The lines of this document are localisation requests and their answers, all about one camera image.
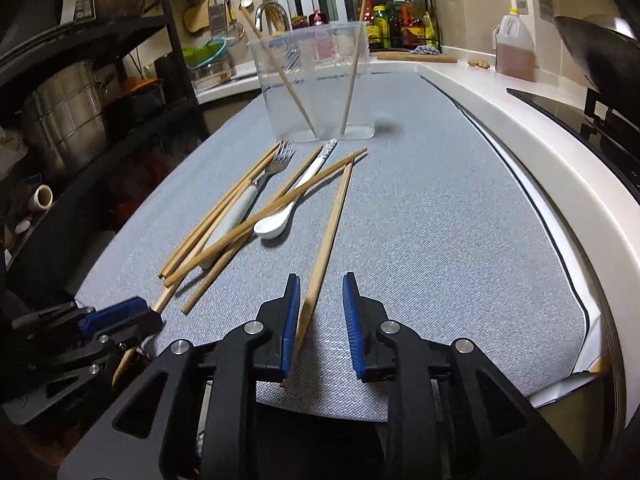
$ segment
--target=table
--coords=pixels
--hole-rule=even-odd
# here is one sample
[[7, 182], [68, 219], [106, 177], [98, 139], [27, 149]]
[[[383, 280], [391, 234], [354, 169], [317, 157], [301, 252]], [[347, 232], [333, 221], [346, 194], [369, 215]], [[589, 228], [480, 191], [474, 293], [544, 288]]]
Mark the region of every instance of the table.
[[[376, 135], [341, 142], [330, 160], [361, 146], [318, 307], [290, 388], [258, 384], [260, 402], [316, 415], [386, 419], [385, 389], [351, 369], [342, 276], [382, 301], [421, 336], [472, 339], [529, 395], [572, 371], [586, 318], [562, 262], [526, 193], [489, 142], [443, 93], [416, 74], [372, 76]], [[272, 145], [261, 97], [228, 121], [143, 203], [85, 279], [78, 301], [102, 308], [139, 294], [150, 304], [167, 255], [213, 203]], [[299, 144], [287, 171], [312, 149]], [[277, 175], [260, 207], [286, 178]], [[163, 313], [148, 345], [203, 344], [252, 319], [295, 272], [311, 275], [338, 178], [305, 196], [292, 226], [240, 251], [185, 317], [179, 307], [199, 270]]]

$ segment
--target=metal screw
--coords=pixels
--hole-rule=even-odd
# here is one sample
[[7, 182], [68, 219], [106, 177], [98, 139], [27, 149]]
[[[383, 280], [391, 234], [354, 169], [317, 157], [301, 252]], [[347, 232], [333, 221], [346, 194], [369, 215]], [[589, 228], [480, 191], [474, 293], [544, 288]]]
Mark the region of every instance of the metal screw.
[[188, 349], [189, 342], [184, 339], [178, 339], [178, 341], [171, 343], [171, 352], [176, 355], [184, 354]]
[[397, 321], [383, 321], [380, 325], [380, 330], [382, 330], [382, 332], [384, 332], [385, 334], [395, 334], [396, 332], [398, 332], [398, 330], [400, 330], [400, 324]]
[[244, 331], [248, 334], [259, 334], [264, 329], [264, 325], [260, 321], [250, 321], [244, 326]]
[[474, 344], [469, 339], [458, 339], [455, 347], [461, 354], [469, 354], [474, 350]]

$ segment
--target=black glass cooktop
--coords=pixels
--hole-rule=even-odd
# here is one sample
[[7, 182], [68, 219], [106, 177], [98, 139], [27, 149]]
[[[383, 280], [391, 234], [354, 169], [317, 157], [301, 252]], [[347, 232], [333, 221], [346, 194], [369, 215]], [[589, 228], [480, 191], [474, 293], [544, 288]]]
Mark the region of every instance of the black glass cooktop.
[[625, 185], [640, 204], [640, 129], [608, 108], [605, 118], [595, 113], [600, 95], [589, 90], [585, 109], [529, 92], [507, 88], [545, 114], [587, 146]]

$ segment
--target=black wok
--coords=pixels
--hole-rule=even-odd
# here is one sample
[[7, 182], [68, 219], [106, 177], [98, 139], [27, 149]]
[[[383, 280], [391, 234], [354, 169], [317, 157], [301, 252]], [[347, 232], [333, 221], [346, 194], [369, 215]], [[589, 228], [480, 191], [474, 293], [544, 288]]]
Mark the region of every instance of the black wok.
[[555, 21], [587, 79], [609, 105], [640, 124], [640, 43], [585, 20], [556, 16]]

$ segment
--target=chrome faucet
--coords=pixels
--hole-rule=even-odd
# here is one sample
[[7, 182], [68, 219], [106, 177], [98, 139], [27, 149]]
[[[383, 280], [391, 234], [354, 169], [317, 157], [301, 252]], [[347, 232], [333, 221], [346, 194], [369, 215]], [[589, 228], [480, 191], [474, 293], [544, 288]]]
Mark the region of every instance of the chrome faucet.
[[269, 13], [267, 13], [267, 16], [265, 17], [265, 19], [262, 18], [262, 14], [265, 10], [271, 9], [272, 7], [277, 13], [278, 18], [282, 21], [282, 23], [284, 23], [284, 30], [285, 31], [291, 30], [289, 15], [287, 14], [287, 11], [284, 9], [284, 7], [281, 6], [276, 0], [265, 0], [256, 9], [255, 28], [260, 30], [260, 32], [263, 32], [263, 29], [262, 29], [263, 25], [267, 25], [267, 28], [268, 28], [270, 24], [270, 20], [268, 19]]

